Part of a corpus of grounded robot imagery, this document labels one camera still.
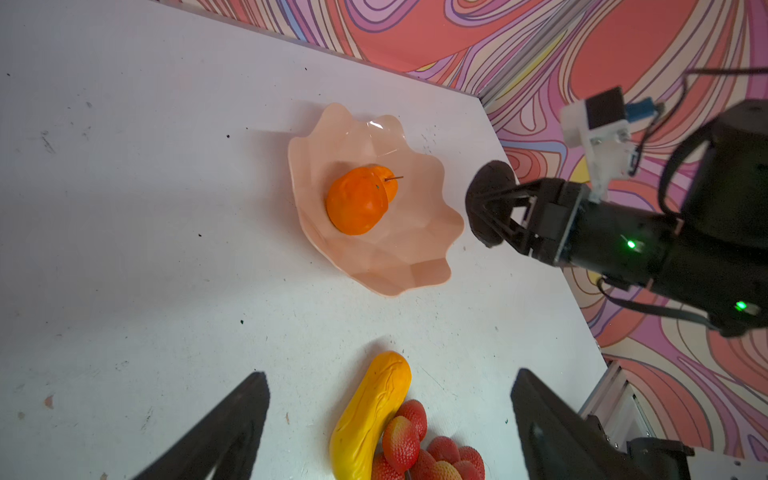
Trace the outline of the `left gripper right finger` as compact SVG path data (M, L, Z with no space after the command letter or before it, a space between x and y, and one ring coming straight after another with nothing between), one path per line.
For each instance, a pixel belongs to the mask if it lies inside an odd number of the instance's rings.
M531 479L634 479L635 467L532 371L521 369L511 401Z

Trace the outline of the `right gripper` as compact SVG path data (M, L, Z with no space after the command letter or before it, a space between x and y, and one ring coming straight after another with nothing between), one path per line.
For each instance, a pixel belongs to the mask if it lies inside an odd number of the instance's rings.
M478 186L473 192L479 207L476 238L487 248L506 243L552 266L578 266L619 282L650 281L673 243L677 221L611 202L594 203L589 194L585 184L551 178ZM533 199L528 230L512 212Z

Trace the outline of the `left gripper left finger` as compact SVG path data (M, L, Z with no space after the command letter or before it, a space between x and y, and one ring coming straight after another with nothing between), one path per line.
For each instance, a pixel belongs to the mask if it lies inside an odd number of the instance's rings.
M249 479L270 404L267 376L253 372L139 479Z

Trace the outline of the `dark fake avocado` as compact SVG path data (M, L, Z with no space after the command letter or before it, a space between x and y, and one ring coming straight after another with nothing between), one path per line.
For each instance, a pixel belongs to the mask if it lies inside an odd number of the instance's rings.
M503 193L515 185L511 166L493 160L480 168L468 187L465 209L469 226L473 235L488 248L506 241L513 224L513 206Z

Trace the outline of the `yellow fake banana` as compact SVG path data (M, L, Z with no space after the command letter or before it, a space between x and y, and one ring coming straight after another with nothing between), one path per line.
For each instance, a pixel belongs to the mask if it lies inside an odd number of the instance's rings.
M336 479L369 479L379 439L404 403L412 381L406 359L394 351L377 355L337 421L329 442Z

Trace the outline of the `small orange fake fruit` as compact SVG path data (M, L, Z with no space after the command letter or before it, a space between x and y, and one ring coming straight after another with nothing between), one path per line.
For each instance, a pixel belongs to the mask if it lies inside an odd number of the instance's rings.
M371 165L369 169L380 179L383 184L388 202L391 203L398 193L398 181L402 176L395 175L389 168L382 165Z

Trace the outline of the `red fake grape bunch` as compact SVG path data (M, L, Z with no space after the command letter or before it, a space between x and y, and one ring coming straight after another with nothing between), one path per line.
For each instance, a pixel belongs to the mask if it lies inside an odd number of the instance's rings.
M485 479L481 454L447 436L426 447L428 419L418 400L407 400L385 426L372 463L371 479Z

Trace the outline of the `large orange fake tangerine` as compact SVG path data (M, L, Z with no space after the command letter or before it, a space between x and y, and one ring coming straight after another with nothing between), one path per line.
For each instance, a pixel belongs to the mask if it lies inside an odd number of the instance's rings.
M389 202L380 179L369 167L359 167L332 183L325 209L337 230L355 236L370 231L387 213Z

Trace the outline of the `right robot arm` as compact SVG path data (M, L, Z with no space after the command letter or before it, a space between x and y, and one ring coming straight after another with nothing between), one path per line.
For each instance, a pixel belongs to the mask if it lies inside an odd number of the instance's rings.
M699 169L678 211L591 202L584 184L517 184L501 161L483 166L465 206L485 246L512 246L541 263L576 266L601 285L645 288L679 310L621 300L640 313L739 337L767 325L767 103L750 99L699 127L670 156L658 196L699 146Z

